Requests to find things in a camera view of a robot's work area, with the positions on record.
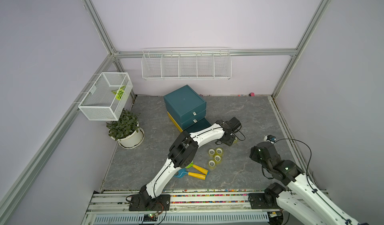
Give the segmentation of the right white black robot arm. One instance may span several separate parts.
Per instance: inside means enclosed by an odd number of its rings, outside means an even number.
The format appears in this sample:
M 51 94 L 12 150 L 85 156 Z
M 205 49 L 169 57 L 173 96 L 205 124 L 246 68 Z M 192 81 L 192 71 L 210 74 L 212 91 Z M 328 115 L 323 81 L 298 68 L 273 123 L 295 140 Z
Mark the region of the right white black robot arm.
M 277 205 L 305 225 L 360 224 L 317 188 L 295 162 L 283 160 L 274 142 L 264 141 L 252 147 L 250 159 L 280 181 L 265 189 L 266 206 Z

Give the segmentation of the teal three-drawer cabinet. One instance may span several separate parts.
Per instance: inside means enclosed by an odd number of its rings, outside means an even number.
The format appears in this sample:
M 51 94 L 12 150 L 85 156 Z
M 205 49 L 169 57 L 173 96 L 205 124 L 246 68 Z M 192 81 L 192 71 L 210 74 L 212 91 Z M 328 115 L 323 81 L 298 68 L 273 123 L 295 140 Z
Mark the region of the teal three-drawer cabinet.
M 167 113 L 180 132 L 206 116 L 207 102 L 189 85 L 164 96 Z

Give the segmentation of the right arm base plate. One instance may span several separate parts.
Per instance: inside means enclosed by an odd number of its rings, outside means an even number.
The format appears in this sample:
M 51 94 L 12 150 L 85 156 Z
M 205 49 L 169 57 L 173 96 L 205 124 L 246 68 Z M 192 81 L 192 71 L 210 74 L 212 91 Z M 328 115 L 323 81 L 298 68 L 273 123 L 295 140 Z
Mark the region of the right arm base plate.
M 276 197 L 265 193 L 250 193 L 248 201 L 252 210 L 279 210 Z

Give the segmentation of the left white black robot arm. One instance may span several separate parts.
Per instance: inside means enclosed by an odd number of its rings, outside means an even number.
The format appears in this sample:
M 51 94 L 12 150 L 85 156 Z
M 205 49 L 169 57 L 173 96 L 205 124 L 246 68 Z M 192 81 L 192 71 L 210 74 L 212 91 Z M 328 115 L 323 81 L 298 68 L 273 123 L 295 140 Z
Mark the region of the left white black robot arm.
M 142 186 L 139 196 L 142 200 L 153 201 L 160 196 L 164 187 L 181 169 L 186 168 L 198 149 L 212 141 L 231 146 L 235 133 L 241 129 L 241 122 L 233 117 L 229 121 L 218 120 L 213 125 L 198 132 L 183 131 L 169 149 L 168 158 L 151 182 Z

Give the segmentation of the yellow tape roll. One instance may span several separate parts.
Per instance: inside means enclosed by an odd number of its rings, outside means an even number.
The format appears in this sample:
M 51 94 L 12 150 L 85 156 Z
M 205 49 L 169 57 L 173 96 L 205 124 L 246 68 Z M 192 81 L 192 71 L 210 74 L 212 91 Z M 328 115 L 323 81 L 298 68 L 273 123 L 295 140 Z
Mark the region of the yellow tape roll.
M 213 170 L 216 168 L 216 162 L 214 160 L 209 160 L 208 161 L 208 167 L 210 170 Z
M 222 161 L 222 157 L 220 155 L 215 155 L 214 156 L 214 161 L 215 161 L 215 164 L 220 164 L 221 161 Z
M 208 153 L 210 157 L 213 157 L 216 154 L 216 151 L 214 149 L 209 149 Z
M 223 155 L 223 149 L 222 148 L 216 148 L 215 153 L 216 153 L 216 155 L 222 156 Z

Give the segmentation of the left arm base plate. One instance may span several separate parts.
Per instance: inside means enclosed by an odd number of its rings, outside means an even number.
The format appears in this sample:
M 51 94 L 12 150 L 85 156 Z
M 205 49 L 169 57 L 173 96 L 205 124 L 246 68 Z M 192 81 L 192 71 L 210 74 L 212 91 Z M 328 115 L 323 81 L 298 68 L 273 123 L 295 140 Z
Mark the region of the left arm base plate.
M 168 211 L 171 205 L 170 195 L 160 195 L 155 199 L 145 198 L 140 194 L 130 196 L 130 212 Z

